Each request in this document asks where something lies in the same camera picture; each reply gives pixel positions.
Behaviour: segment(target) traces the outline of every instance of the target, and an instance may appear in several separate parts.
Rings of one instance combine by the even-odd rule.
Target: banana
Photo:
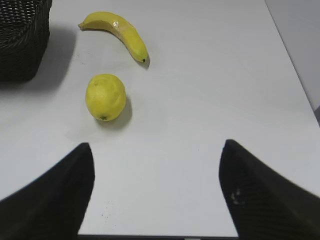
[[[144,63],[148,57],[146,45],[135,27],[119,15],[106,11],[93,12],[78,26],[82,31],[98,29],[112,33],[124,43],[132,57],[138,62]]]

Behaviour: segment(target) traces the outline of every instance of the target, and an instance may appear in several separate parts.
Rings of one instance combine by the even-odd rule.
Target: wicker basket
[[[47,48],[52,0],[0,0],[0,81],[25,82]]]

